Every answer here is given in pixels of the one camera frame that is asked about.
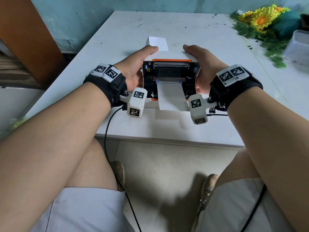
brown shoe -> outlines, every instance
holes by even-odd
[[[195,232],[195,229],[198,225],[198,217],[200,215],[200,212],[206,209],[207,203],[209,202],[209,195],[211,194],[212,190],[214,189],[214,186],[219,178],[218,174],[210,174],[206,180],[203,183],[202,190],[201,190],[201,202],[198,207],[195,220],[193,222],[191,232]]]
[[[125,187],[125,169],[120,161],[113,161],[110,162],[111,168],[115,174],[115,176],[118,178],[120,184],[122,187]],[[123,191],[119,183],[117,182],[118,191]]]

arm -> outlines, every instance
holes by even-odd
[[[197,86],[202,93],[209,93],[216,73],[228,66],[206,49],[186,45],[183,48],[199,60],[202,73],[197,77]],[[227,113],[255,168],[291,225],[296,230],[306,230],[309,121],[258,87],[236,97]]]
[[[128,90],[139,85],[146,46],[115,66]],[[85,83],[0,143],[0,231],[29,231],[65,186],[110,111],[105,94]]]

hand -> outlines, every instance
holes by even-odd
[[[194,56],[201,66],[200,72],[195,78],[196,92],[209,94],[211,89],[210,83],[216,77],[216,73],[228,67],[228,65],[220,61],[209,50],[201,48],[197,45],[183,45],[183,49],[185,52]]]
[[[145,58],[156,53],[158,49],[157,46],[147,45],[114,65],[126,77],[128,91],[143,86],[141,66],[143,66]]]

black cable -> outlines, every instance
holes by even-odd
[[[110,161],[109,161],[109,159],[108,159],[107,151],[106,151],[106,136],[107,136],[107,129],[108,129],[108,127],[109,127],[109,123],[111,122],[113,116],[116,114],[116,112],[118,112],[118,111],[121,110],[121,109],[122,109],[122,107],[119,108],[119,109],[117,109],[117,110],[112,114],[112,116],[110,117],[110,119],[109,119],[109,121],[108,121],[108,123],[107,123],[107,127],[106,127],[106,132],[105,132],[105,137],[104,137],[104,151],[105,151],[106,159],[107,159],[107,161],[108,161],[109,163],[110,163]],[[114,174],[114,175],[115,175],[115,178],[116,178],[117,183],[120,185],[121,189],[122,189],[122,190],[125,192],[125,194],[126,194],[126,197],[127,197],[128,202],[129,202],[129,204],[130,204],[130,207],[131,207],[131,209],[132,209],[133,216],[134,216],[134,218],[135,218],[136,224],[137,224],[137,226],[138,226],[139,231],[141,232],[141,227],[139,226],[139,223],[138,223],[138,221],[137,221],[137,218],[136,218],[135,212],[134,212],[134,210],[133,210],[132,204],[131,204],[131,202],[130,202],[130,200],[129,200],[129,196],[127,195],[127,192],[125,191],[125,189],[124,189],[123,186],[121,185],[121,183],[120,183],[119,179],[117,178],[116,174]]]
[[[243,228],[241,229],[240,232],[244,232],[245,229],[247,228],[247,226],[249,225],[249,223],[250,223],[250,221],[251,221],[251,219],[252,219],[252,217],[253,217],[255,211],[257,210],[257,207],[259,206],[260,202],[262,201],[262,198],[263,198],[263,196],[264,196],[266,190],[267,190],[267,187],[266,187],[266,185],[264,184],[264,186],[263,186],[263,188],[262,188],[262,191],[261,191],[261,194],[260,194],[260,197],[259,197],[259,199],[257,200],[257,202],[256,202],[256,204],[255,204],[255,206],[254,206],[254,208],[253,208],[253,210],[252,210],[252,212],[251,212],[251,214],[250,214],[250,216],[249,216],[247,222],[245,223],[245,225],[243,226]]]
[[[225,114],[207,114],[206,116],[229,116]]]

shorts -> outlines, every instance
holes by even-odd
[[[216,188],[195,232],[241,231],[264,182],[241,179]],[[99,188],[64,188],[30,232],[134,232],[122,209],[125,193]],[[294,231],[266,191],[246,232]]]

